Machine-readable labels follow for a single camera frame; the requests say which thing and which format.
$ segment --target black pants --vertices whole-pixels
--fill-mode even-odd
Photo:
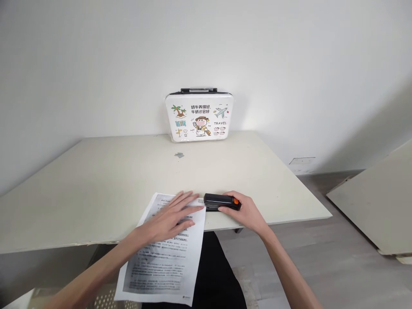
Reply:
[[[142,309],[188,309],[174,303],[144,303]],[[193,309],[246,309],[245,297],[226,260],[215,232],[203,234],[202,253],[194,287]]]

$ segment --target hand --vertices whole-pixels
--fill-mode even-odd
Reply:
[[[240,210],[234,210],[229,207],[219,207],[218,210],[220,212],[229,215],[241,225],[249,228],[259,235],[261,235],[265,229],[268,228],[265,219],[263,219],[251,197],[236,191],[226,192],[223,193],[223,195],[233,196],[241,202],[242,206],[240,207]]]
[[[180,191],[152,219],[136,228],[140,235],[147,236],[147,244],[173,238],[184,229],[194,225],[192,220],[185,220],[178,224],[182,218],[203,209],[203,206],[190,206],[183,209],[199,197],[199,194],[192,195],[192,193],[193,191],[187,193]]]

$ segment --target case handle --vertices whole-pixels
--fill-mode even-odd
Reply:
[[[217,88],[180,88],[181,93],[191,92],[218,92]]]

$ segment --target stapler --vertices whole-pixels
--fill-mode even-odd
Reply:
[[[221,206],[240,210],[240,207],[242,206],[238,199],[228,195],[206,193],[203,200],[205,202],[206,211],[218,211],[218,208]]]

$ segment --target white case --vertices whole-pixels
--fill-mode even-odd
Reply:
[[[226,139],[233,110],[233,96],[216,88],[188,89],[169,94],[166,110],[172,141]]]

